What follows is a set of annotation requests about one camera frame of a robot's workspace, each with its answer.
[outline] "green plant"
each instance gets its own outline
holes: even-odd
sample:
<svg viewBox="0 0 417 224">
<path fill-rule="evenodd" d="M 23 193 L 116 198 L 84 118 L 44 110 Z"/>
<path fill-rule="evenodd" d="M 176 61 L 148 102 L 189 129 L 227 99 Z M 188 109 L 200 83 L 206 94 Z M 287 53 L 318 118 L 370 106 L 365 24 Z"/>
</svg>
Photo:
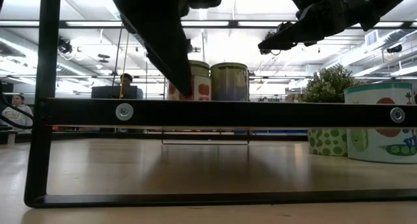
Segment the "green plant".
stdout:
<svg viewBox="0 0 417 224">
<path fill-rule="evenodd" d="M 352 72 L 342 66 L 322 68 L 308 81 L 303 101 L 309 103 L 344 103 L 343 90 L 360 84 Z"/>
</svg>

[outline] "green dotted pattern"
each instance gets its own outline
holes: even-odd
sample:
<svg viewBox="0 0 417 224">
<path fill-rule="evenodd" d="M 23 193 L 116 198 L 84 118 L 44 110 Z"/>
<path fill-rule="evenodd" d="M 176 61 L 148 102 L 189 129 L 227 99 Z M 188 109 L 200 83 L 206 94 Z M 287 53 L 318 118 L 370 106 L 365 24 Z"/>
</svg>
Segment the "green dotted pattern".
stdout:
<svg viewBox="0 0 417 224">
<path fill-rule="evenodd" d="M 347 156 L 346 130 L 310 129 L 310 153 L 324 156 Z"/>
</svg>

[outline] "container lid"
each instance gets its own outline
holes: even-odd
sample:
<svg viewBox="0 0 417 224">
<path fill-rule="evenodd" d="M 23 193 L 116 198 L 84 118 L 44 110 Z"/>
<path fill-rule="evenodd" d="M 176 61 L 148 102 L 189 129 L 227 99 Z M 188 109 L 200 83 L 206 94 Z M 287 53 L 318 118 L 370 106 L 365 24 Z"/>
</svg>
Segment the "container lid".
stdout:
<svg viewBox="0 0 417 224">
<path fill-rule="evenodd" d="M 190 66 L 198 66 L 199 68 L 210 70 L 210 65 L 203 61 L 190 61 Z"/>
<path fill-rule="evenodd" d="M 211 66 L 211 69 L 213 68 L 238 68 L 238 69 L 245 69 L 247 70 L 248 67 L 245 64 L 242 63 L 233 63 L 233 62 L 226 62 L 226 63 L 219 63 Z"/>
<path fill-rule="evenodd" d="M 354 87 L 349 87 L 344 90 L 345 94 L 350 94 L 359 91 L 370 91 L 377 89 L 411 89 L 411 83 L 402 83 L 402 82 L 388 82 L 388 83 L 370 83 L 357 85 Z"/>
</svg>

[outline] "person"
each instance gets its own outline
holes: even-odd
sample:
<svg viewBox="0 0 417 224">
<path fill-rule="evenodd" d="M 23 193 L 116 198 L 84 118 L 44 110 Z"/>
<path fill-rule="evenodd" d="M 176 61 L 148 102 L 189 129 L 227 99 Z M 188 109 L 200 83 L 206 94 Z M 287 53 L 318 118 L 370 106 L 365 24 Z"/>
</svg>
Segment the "person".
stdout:
<svg viewBox="0 0 417 224">
<path fill-rule="evenodd" d="M 130 87 L 132 82 L 133 82 L 133 78 L 130 74 L 122 74 L 120 75 L 120 80 L 121 80 L 121 86 L 122 88 L 125 87 Z M 137 99 L 138 100 L 142 100 L 143 99 L 143 91 L 140 88 L 137 88 Z"/>
<path fill-rule="evenodd" d="M 21 94 L 17 94 L 13 96 L 12 104 L 14 107 L 17 107 L 18 109 L 25 111 L 26 113 L 33 115 L 32 109 L 24 104 L 25 97 Z M 5 116 L 7 119 L 11 120 L 12 122 L 16 124 L 20 124 L 22 126 L 32 126 L 33 121 L 28 116 L 14 110 L 11 107 L 7 107 L 3 112 L 1 113 L 3 116 Z M 16 131 L 17 133 L 31 133 L 31 130 L 23 130 L 20 128 L 16 128 L 12 126 L 12 129 Z"/>
</svg>

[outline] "computer monitor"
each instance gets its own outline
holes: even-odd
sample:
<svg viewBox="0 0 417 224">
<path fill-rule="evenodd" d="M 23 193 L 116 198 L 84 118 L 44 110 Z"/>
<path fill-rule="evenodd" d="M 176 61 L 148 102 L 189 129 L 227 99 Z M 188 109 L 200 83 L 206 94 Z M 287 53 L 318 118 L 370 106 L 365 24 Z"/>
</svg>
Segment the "computer monitor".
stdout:
<svg viewBox="0 0 417 224">
<path fill-rule="evenodd" d="M 120 87 L 93 87 L 91 89 L 91 98 L 114 98 L 118 99 Z M 123 87 L 124 99 L 137 99 L 137 86 Z"/>
</svg>

